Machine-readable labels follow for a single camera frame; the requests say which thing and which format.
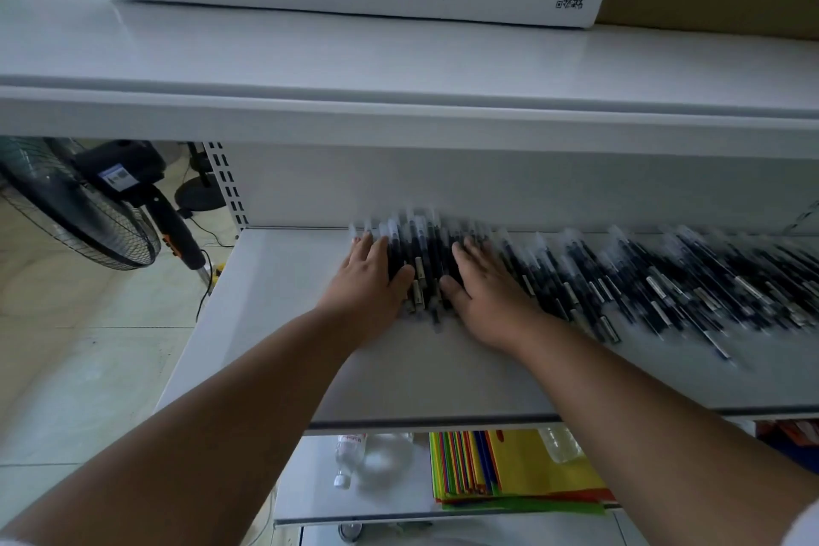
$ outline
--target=sleeve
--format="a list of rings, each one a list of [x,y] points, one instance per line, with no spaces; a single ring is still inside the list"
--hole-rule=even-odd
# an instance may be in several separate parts
[[[812,546],[819,536],[819,501],[799,514],[790,531],[784,537],[782,546]]]

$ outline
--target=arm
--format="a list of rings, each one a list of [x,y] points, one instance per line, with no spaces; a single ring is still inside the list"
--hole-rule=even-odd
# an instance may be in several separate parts
[[[455,255],[466,290],[441,287],[467,328],[537,378],[650,543],[774,546],[819,499],[819,477],[542,313],[489,248]]]
[[[37,546],[237,544],[338,369],[395,319],[414,272],[389,284],[367,234],[315,309],[92,458],[3,536]]]

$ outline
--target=tiled floor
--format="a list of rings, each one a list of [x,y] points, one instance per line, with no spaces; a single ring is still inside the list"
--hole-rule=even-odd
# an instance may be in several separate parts
[[[169,198],[185,170],[184,159],[168,169],[160,188]],[[234,243],[227,210],[195,219]],[[189,225],[214,263],[227,260],[230,249]],[[151,414],[202,291],[167,250],[142,270],[109,270],[0,199],[0,526]],[[251,542],[297,543],[297,533],[273,535],[269,500]]]

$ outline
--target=hand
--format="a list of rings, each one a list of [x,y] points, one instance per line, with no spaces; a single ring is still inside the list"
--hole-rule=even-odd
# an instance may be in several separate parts
[[[415,277],[415,269],[407,265],[390,282],[386,246],[386,238],[373,244],[369,232],[355,238],[315,307],[316,311],[338,316],[340,323],[350,328],[355,347],[390,327]]]
[[[467,238],[465,245],[466,249],[457,242],[452,246],[464,287],[451,276],[444,276],[441,291],[472,334],[491,348],[511,354],[546,313],[523,292],[489,242],[479,249]]]

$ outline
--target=bottle cap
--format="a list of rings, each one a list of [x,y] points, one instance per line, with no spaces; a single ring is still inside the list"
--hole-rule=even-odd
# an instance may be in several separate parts
[[[336,480],[333,481],[333,485],[340,490],[346,490],[350,488],[350,476],[349,475],[336,475]]]

